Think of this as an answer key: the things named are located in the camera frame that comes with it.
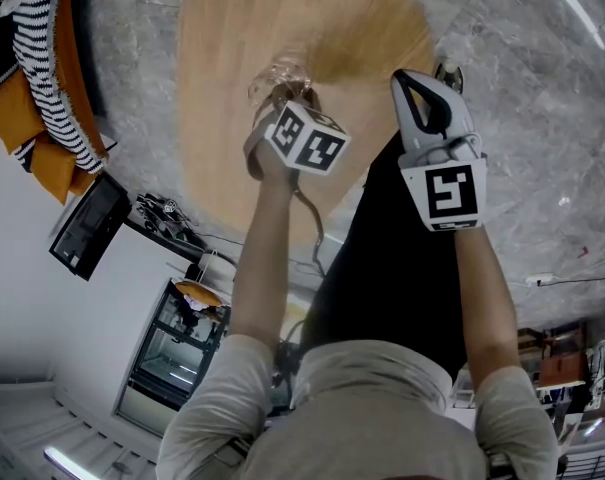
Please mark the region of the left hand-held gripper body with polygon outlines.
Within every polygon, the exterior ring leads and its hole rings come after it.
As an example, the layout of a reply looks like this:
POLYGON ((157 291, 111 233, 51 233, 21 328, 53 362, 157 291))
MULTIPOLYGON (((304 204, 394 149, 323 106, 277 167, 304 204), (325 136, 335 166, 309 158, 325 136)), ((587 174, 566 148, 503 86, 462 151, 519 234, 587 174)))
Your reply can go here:
POLYGON ((351 142, 351 136, 329 116, 288 101, 265 139, 291 169, 330 174, 351 142))

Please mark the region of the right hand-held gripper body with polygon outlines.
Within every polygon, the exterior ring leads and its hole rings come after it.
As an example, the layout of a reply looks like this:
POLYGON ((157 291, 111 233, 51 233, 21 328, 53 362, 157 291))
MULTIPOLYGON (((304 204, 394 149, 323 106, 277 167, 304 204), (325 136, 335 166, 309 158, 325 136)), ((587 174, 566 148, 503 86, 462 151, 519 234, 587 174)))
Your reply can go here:
POLYGON ((484 224, 486 155, 476 133, 401 155, 399 169, 428 229, 473 229, 484 224))

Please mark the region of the person's left hand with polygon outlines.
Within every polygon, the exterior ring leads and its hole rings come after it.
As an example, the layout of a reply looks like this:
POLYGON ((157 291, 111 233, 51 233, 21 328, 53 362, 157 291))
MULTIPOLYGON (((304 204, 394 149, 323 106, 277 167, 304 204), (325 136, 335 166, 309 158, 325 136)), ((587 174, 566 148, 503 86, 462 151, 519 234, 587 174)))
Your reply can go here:
POLYGON ((266 139, 266 132, 274 123, 267 117, 256 124, 244 144, 244 154, 249 175, 261 182, 294 187, 297 172, 288 168, 266 139))

